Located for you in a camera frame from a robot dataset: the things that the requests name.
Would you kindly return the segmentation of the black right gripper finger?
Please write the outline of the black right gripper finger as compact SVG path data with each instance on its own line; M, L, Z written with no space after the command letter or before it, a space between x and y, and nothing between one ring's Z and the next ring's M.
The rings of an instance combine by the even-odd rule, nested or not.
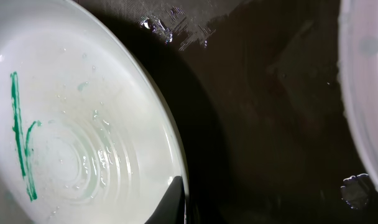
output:
M173 178L154 213L145 224L185 224L185 193L181 176Z

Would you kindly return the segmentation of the white plate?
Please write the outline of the white plate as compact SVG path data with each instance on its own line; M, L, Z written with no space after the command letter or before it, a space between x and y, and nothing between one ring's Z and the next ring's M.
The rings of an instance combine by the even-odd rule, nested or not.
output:
M378 192L378 0L342 0L338 24L344 112Z
M145 223L188 181L155 83L73 1L0 1L0 223Z

